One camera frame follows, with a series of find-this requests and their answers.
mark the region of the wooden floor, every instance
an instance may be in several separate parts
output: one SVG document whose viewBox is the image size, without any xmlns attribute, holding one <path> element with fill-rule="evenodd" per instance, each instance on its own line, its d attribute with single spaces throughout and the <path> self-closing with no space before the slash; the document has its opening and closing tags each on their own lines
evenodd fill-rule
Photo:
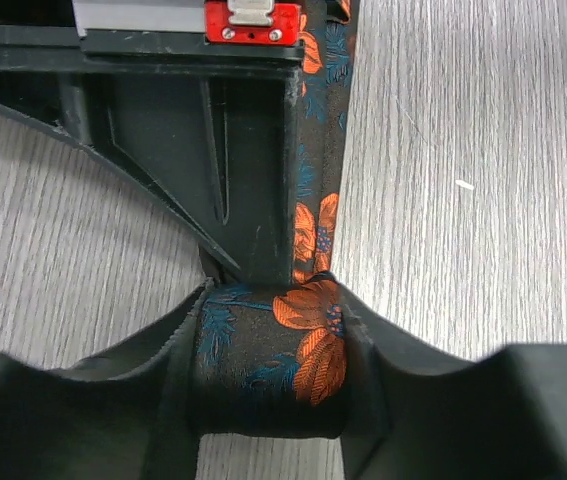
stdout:
<svg viewBox="0 0 567 480">
<path fill-rule="evenodd" d="M 367 0 L 334 271 L 450 352 L 567 341 L 567 1 Z M 0 118 L 0 349 L 70 365 L 202 278 L 194 241 Z M 199 478 L 342 478 L 338 445 L 206 437 Z"/>
</svg>

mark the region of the screw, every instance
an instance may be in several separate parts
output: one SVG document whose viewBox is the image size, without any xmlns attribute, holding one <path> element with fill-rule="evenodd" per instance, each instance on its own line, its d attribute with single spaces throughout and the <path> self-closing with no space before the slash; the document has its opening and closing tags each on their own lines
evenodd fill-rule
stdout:
<svg viewBox="0 0 567 480">
<path fill-rule="evenodd" d="M 278 28 L 270 32 L 270 40 L 273 42 L 278 42 L 281 38 L 283 38 L 283 32 L 281 32 Z"/>
<path fill-rule="evenodd" d="M 226 27 L 221 32 L 221 35 L 223 35 L 223 38 L 225 40 L 232 40 L 234 38 L 234 35 L 236 35 L 236 32 L 234 30 L 232 30 L 231 28 Z"/>
</svg>

